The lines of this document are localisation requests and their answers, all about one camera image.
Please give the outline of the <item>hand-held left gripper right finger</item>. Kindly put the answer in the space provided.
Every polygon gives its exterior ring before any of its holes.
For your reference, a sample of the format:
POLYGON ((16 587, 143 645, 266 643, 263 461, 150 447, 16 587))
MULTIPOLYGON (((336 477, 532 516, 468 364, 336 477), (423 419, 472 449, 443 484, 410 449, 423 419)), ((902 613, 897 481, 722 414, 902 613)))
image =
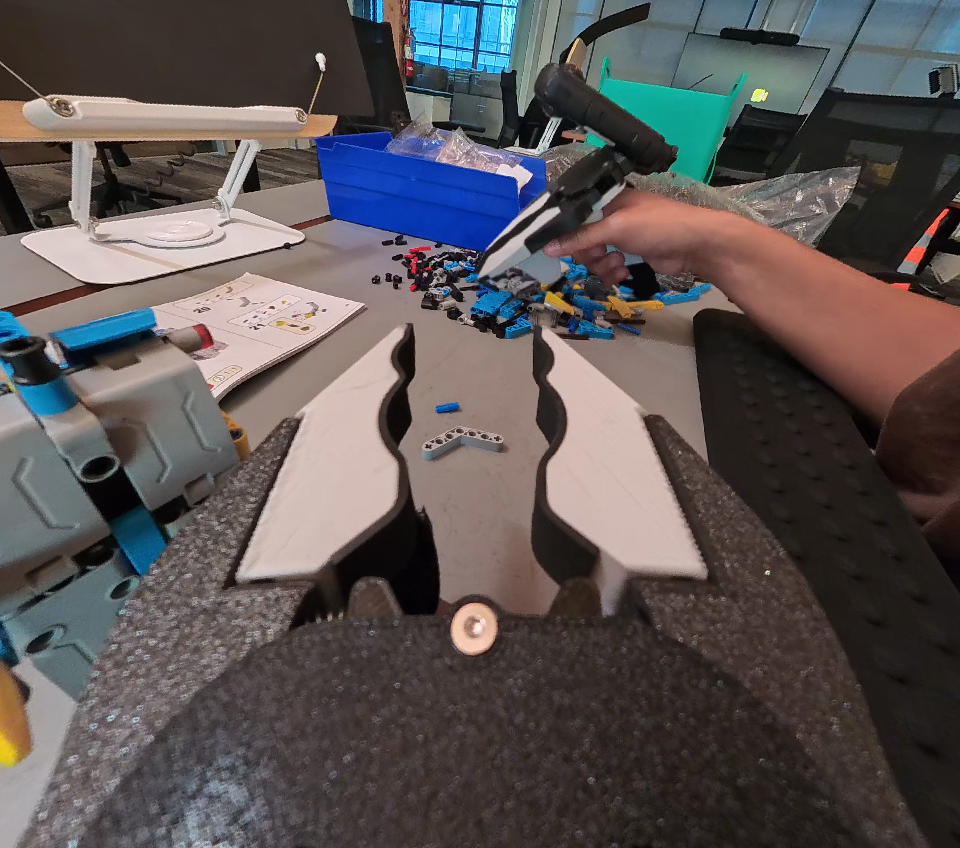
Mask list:
POLYGON ((655 444, 650 414, 557 334, 537 328, 538 463, 531 541, 559 586, 578 579, 615 614, 635 579, 704 582, 708 565, 655 444))

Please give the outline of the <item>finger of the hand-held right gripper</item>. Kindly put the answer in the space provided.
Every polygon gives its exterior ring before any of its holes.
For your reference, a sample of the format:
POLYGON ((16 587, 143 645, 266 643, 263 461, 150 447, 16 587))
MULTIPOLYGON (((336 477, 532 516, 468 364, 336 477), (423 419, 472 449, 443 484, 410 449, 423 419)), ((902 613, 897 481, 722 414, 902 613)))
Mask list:
POLYGON ((580 207, 547 190, 488 246, 484 263, 522 263, 549 242, 579 229, 580 207))
MULTIPOLYGON (((560 196, 574 201, 574 203, 580 207, 580 229, 584 225, 600 221, 603 217, 604 208, 623 190, 624 189, 621 187, 612 187, 609 190, 602 192, 597 187, 590 187, 584 192, 577 194, 571 194, 560 189, 551 191, 558 192, 560 196)), ((555 240, 563 238, 568 234, 569 233, 562 235, 555 240)), ((506 277, 510 274, 510 272, 522 271, 526 275, 530 276, 531 278, 536 278, 542 283, 555 283, 561 277, 561 262, 558 257, 553 257, 546 254, 545 248, 547 245, 522 263, 484 263, 483 255, 478 261, 476 272, 478 280, 486 286, 492 286, 495 281, 497 281, 499 278, 506 277)))

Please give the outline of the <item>pile of small brick pieces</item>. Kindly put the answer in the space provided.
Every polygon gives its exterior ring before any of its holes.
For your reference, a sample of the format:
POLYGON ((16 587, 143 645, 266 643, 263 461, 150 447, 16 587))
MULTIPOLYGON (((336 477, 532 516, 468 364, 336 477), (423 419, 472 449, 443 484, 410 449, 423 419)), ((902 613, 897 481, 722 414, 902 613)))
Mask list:
POLYGON ((421 309, 500 340, 522 338, 536 328, 572 341, 640 337, 648 313, 698 302, 713 289, 691 275, 653 274, 643 264, 632 265, 624 283, 608 287, 569 256, 559 261, 553 281, 512 268, 482 282, 479 252, 443 243, 410 245, 400 235, 381 245, 394 254, 378 260, 372 285, 414 296, 421 309))

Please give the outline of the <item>grey angled beam piece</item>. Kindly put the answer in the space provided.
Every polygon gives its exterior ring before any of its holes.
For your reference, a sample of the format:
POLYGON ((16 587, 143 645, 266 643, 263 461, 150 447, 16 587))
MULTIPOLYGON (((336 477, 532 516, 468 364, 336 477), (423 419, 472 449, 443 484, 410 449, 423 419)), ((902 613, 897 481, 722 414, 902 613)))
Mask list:
POLYGON ((462 446, 498 453, 505 443, 503 437, 498 434, 470 426, 456 426, 424 442, 421 455, 425 460, 435 460, 462 446))

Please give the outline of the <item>blue grey brick robot model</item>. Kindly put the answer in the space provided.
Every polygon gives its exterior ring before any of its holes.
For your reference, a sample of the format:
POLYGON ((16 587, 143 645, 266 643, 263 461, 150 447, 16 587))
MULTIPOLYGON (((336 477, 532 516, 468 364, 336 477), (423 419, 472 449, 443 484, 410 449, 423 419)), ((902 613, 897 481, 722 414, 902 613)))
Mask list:
POLYGON ((193 360, 200 324, 139 309, 36 336, 2 311, 2 764, 27 757, 34 664, 83 692, 115 616, 249 450, 193 360))

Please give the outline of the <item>grey desk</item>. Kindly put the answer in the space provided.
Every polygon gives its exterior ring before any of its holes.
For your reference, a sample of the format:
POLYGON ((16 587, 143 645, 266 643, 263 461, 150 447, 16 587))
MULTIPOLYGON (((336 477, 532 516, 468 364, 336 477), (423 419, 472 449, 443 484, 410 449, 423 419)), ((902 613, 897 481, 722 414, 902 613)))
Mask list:
POLYGON ((2 237, 2 308, 31 331, 75 326, 145 306, 176 302, 252 273, 337 297, 366 309, 314 347, 232 390, 222 408, 258 446, 306 403, 403 323, 415 331, 416 368, 409 388, 412 425, 401 449, 418 506, 432 520, 441 595, 480 593, 510 612, 543 614, 557 590, 531 548, 537 463, 546 440, 536 424, 539 389, 529 337, 504 341, 421 309, 419 300, 370 277, 394 250, 390 232, 330 220, 325 185, 307 182, 246 195, 241 206, 305 230, 292 249, 94 291, 2 237), (461 410, 437 414, 458 401, 461 410), (423 443, 456 426, 503 437, 500 452, 458 447, 435 460, 423 443))

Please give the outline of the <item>clear bags in bin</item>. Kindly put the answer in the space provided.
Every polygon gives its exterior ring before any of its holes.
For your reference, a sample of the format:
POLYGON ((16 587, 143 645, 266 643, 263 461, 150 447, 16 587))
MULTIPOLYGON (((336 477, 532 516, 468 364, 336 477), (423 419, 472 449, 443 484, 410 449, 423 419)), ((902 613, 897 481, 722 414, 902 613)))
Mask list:
POLYGON ((534 177, 520 156, 475 142, 462 129, 440 129, 422 117, 404 127, 386 152, 510 177, 519 188, 534 177))

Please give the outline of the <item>blue plastic bin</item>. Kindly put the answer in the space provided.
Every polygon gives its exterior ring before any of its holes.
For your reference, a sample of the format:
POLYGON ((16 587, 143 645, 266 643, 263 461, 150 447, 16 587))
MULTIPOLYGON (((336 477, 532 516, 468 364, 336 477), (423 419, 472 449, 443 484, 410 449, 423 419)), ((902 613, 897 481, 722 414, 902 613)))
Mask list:
POLYGON ((386 151, 387 133, 316 139, 330 215, 463 249, 484 251, 546 190, 546 163, 521 158, 532 179, 507 177, 386 151))

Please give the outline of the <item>open instruction booklet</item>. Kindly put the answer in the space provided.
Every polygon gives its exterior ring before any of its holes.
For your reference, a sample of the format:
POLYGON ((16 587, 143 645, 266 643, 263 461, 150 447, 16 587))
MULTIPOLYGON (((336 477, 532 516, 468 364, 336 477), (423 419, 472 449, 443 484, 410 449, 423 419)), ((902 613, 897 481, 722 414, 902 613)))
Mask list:
POLYGON ((205 325, 212 346, 194 352, 213 397, 318 343, 366 309, 356 302, 253 274, 153 307, 158 330, 205 325))

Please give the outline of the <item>whiteboard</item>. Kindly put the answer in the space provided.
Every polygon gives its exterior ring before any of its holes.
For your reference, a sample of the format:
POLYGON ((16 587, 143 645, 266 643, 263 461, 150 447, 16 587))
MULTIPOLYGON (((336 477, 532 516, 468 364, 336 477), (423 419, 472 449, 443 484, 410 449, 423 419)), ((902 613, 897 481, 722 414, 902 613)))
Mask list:
POLYGON ((747 104, 798 114, 829 54, 822 47, 751 44, 691 33, 671 86, 727 96, 740 84, 730 121, 747 104))

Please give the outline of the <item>clear plastic bag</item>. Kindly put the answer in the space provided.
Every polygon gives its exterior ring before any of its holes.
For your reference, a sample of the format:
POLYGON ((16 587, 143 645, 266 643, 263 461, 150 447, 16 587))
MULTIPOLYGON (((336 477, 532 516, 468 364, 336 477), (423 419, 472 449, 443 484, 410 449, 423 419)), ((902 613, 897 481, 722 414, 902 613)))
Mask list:
POLYGON ((860 171, 860 166, 845 166, 725 187, 672 171, 651 176, 630 173, 627 185, 691 206, 744 216, 815 245, 854 193, 860 171))

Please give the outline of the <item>large paned window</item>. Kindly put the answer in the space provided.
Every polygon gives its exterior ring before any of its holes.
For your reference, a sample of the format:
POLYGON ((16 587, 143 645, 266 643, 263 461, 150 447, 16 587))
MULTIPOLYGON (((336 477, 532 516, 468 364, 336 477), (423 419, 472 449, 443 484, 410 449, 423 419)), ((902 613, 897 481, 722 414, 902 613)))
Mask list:
POLYGON ((410 0, 415 62, 499 73, 511 66, 521 0, 410 0))

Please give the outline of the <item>white folding book stand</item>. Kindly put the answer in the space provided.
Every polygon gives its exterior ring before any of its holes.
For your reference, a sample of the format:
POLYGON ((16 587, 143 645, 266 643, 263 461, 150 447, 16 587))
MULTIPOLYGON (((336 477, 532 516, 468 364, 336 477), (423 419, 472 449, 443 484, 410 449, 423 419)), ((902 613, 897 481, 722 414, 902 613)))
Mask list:
POLYGON ((34 254, 90 285, 119 285, 188 271, 243 256, 281 250, 304 234, 235 205, 262 141, 305 135, 311 109, 276 106, 197 106, 129 98, 36 93, 2 103, 16 141, 47 135, 71 144, 73 227, 23 237, 34 254), (97 143, 239 137, 224 184, 210 207, 97 221, 92 170, 97 143))

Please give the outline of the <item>brown shirt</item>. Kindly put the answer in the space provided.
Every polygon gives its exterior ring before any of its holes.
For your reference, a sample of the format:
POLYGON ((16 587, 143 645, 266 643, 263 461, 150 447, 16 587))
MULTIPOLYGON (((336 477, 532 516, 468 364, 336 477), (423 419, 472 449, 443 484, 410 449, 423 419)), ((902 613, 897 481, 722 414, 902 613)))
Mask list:
POLYGON ((934 552, 958 569, 959 353, 906 387, 875 456, 934 552))

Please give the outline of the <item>orange traffic cone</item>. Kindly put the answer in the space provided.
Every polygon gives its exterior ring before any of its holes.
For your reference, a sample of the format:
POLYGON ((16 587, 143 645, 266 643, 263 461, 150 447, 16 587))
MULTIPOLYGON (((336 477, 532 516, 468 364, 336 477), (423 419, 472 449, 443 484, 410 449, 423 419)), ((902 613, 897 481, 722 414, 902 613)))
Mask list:
POLYGON ((942 226, 942 223, 950 215, 950 209, 946 208, 942 211, 934 221, 934 223, 926 230, 926 232, 920 237, 915 246, 906 254, 903 262, 898 266, 897 272, 901 275, 915 275, 920 267, 921 263, 924 260, 924 257, 928 253, 930 247, 930 242, 933 239, 934 235, 937 233, 939 228, 942 226))

